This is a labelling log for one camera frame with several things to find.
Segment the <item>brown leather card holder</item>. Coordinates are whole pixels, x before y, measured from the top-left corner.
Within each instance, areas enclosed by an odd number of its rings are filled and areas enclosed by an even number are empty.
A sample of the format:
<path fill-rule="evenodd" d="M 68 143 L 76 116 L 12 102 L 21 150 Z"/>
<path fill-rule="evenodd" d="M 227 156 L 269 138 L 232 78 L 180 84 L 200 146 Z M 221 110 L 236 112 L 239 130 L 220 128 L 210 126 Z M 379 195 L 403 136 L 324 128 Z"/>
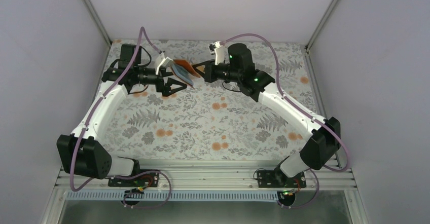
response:
<path fill-rule="evenodd" d="M 185 59 L 174 59 L 175 64 L 184 68 L 188 73 L 196 78 L 201 78 L 201 75 L 192 67 L 191 63 Z"/>

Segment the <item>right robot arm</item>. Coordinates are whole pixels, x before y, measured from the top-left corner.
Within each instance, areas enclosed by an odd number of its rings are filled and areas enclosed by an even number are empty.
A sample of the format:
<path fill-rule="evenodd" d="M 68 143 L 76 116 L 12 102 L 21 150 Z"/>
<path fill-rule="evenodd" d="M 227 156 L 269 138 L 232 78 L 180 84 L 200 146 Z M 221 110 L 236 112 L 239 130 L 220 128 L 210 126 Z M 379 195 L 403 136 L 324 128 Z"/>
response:
<path fill-rule="evenodd" d="M 209 48 L 215 59 L 193 65 L 205 82 L 235 82 L 241 93 L 273 110 L 306 141 L 299 152 L 290 154 L 277 165 L 275 182 L 287 187 L 298 173 L 326 166 L 341 147 L 340 122 L 335 117 L 326 119 L 312 112 L 287 95 L 277 79 L 255 68 L 252 53 L 245 44 L 235 43 L 226 48 L 214 43 Z"/>

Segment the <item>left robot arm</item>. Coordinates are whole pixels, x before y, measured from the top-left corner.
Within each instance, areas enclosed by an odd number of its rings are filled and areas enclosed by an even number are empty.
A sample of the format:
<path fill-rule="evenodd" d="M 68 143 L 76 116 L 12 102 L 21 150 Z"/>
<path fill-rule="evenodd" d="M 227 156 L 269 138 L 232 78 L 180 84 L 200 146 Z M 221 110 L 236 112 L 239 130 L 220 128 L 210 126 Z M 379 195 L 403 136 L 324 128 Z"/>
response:
<path fill-rule="evenodd" d="M 142 46 L 123 44 L 120 57 L 103 73 L 100 90 L 90 109 L 69 135 L 60 135 L 56 145 L 64 171 L 69 174 L 103 179 L 121 176 L 129 186 L 140 182 L 137 160 L 114 157 L 101 141 L 116 110 L 135 85 L 153 85 L 167 97 L 187 88 L 172 78 L 165 66 L 172 60 L 160 54 L 156 67 L 141 64 Z"/>

